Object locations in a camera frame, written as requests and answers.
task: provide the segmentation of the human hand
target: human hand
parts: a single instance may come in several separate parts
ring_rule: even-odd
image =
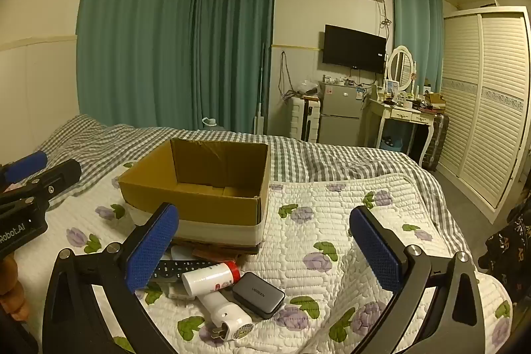
[[[0,304],[16,321],[26,321],[29,316],[24,288],[18,281],[17,262],[13,254],[0,261]]]

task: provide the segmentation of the purple flower print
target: purple flower print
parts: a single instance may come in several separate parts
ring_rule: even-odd
[[[393,202],[391,194],[386,190],[381,189],[376,193],[374,203],[376,206],[388,206]]]
[[[114,211],[108,207],[98,206],[95,212],[100,215],[101,218],[106,219],[107,221],[112,221],[116,218]]]
[[[311,207],[298,207],[291,213],[291,219],[297,224],[304,224],[313,218],[313,210]]]
[[[433,240],[433,236],[424,230],[415,230],[415,236],[417,236],[420,240],[427,240],[428,242]]]
[[[220,337],[213,339],[210,335],[211,328],[213,328],[213,325],[205,323],[205,325],[199,329],[199,339],[213,348],[221,347],[223,345],[223,339]]]
[[[509,321],[510,320],[508,318],[501,317],[496,323],[496,327],[494,328],[494,332],[492,333],[492,344],[495,347],[503,344],[503,342],[505,342],[505,339],[509,335],[509,331],[511,330]]]
[[[66,230],[66,240],[68,240],[68,243],[72,246],[81,248],[87,244],[88,238],[83,231],[72,227],[69,230]]]
[[[344,188],[346,188],[347,185],[344,183],[334,183],[334,184],[328,184],[327,189],[330,192],[341,192]]]
[[[356,334],[360,334],[361,336],[367,335],[373,325],[376,324],[376,321],[378,321],[378,318],[380,318],[380,315],[385,308],[385,304],[381,301],[371,301],[367,303],[354,314],[354,317],[352,317],[352,321],[350,322],[350,328]]]
[[[286,306],[274,319],[281,327],[300,332],[308,327],[308,315],[295,306]]]
[[[310,252],[302,261],[308,270],[317,270],[320,273],[325,273],[332,268],[330,258],[320,252]]]

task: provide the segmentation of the curtain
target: curtain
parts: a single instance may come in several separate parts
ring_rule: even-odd
[[[209,117],[252,132],[269,95],[272,9],[273,0],[81,0],[81,113],[179,129]]]
[[[422,92],[427,78],[441,89],[444,28],[442,0],[395,0],[395,47],[405,45],[417,62],[415,84]]]
[[[251,132],[260,94],[266,110],[272,3],[195,0],[193,111],[199,124],[207,116],[231,131]]]

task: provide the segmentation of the television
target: television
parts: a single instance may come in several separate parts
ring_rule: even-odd
[[[383,74],[386,39],[354,29],[326,25],[323,63]]]

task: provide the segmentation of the remote control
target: remote control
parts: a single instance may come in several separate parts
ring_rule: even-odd
[[[172,260],[162,259],[153,271],[150,282],[180,282],[181,275],[198,268],[205,268],[215,265],[211,261],[205,260]]]

